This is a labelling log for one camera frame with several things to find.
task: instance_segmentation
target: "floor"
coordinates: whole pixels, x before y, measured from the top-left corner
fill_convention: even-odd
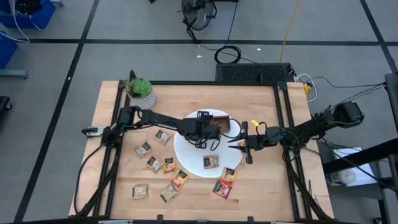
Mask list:
[[[26,70],[29,79],[0,78],[0,95],[10,96],[14,105],[0,129],[0,223],[67,216],[86,142],[80,129],[91,123],[102,81],[127,78],[130,69],[150,80],[215,79],[214,52],[189,41],[180,0],[63,3],[45,30],[24,30],[32,44],[19,44],[7,66]],[[278,62],[295,3],[240,0],[230,43],[255,62]],[[196,32],[211,48],[225,43],[234,12],[234,3],[216,5],[217,18]],[[397,7],[395,0],[302,0],[284,62],[335,85],[383,82],[384,74],[397,71]],[[21,38],[17,30],[2,25],[0,30]],[[319,94],[310,103],[312,113],[364,90],[335,89],[321,79],[315,84]],[[363,124],[333,129],[327,139],[367,148],[397,137],[383,89],[356,102],[365,114]],[[44,160],[41,171],[38,156]],[[387,175],[387,164],[380,166]],[[31,174],[38,175],[37,182]],[[377,200],[332,187],[330,194],[341,221],[372,223],[380,215]],[[396,209],[391,200],[390,214]],[[397,221],[393,215],[392,223]]]

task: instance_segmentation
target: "electric fan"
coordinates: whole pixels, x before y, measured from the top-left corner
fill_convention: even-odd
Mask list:
[[[187,25],[187,32],[197,43],[193,30],[204,29],[217,15],[214,0],[181,0],[183,23]]]

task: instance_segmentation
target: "white pot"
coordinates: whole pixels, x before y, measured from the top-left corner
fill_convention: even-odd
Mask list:
[[[155,92],[152,91],[147,95],[145,98],[134,98],[127,94],[130,97],[131,105],[132,106],[139,106],[141,109],[151,109],[156,102],[156,95]]]

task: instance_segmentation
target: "yellow cable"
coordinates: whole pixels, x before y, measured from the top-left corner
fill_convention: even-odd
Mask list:
[[[284,57],[284,50],[285,50],[286,39],[287,39],[287,36],[289,35],[290,28],[292,28],[293,20],[294,20],[294,17],[296,16],[297,10],[299,9],[300,3],[301,3],[301,0],[297,0],[296,8],[294,9],[293,16],[292,16],[292,18],[291,18],[291,20],[290,20],[289,27],[287,28],[287,31],[286,31],[286,34],[285,34],[284,43],[282,44],[282,51],[280,52],[279,63],[282,63],[282,59],[283,59],[283,57]]]

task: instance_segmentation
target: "snack packet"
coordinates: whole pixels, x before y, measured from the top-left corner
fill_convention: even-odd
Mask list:
[[[137,184],[132,188],[132,197],[134,199],[141,199],[149,197],[148,194],[149,184]]]
[[[146,156],[148,153],[150,153],[152,150],[152,147],[148,144],[148,142],[142,143],[137,149],[135,149],[135,152],[140,158],[143,158]]]
[[[236,171],[234,169],[224,167],[223,174],[221,175],[221,182],[224,184],[232,185],[235,176]]]
[[[162,131],[162,130],[158,130],[158,132],[156,133],[156,135],[154,137],[160,143],[162,143],[163,145],[166,145],[167,141],[170,138],[170,135],[167,134],[166,132]]]
[[[229,193],[231,192],[232,187],[228,184],[221,183],[221,181],[217,180],[216,185],[214,186],[213,192],[218,194],[219,196],[227,199]]]
[[[169,184],[160,191],[160,197],[162,197],[163,201],[166,203],[170,203],[179,194],[180,192],[178,192],[172,184]]]
[[[205,169],[218,167],[218,155],[203,156]]]
[[[186,172],[178,170],[170,179],[170,182],[180,189],[182,185],[184,185],[185,181],[187,181],[188,177],[189,175]]]
[[[155,173],[162,168],[163,164],[164,163],[157,156],[151,156],[146,163],[147,167],[152,169]]]
[[[169,172],[175,171],[176,164],[174,157],[164,159],[163,173],[167,174]]]

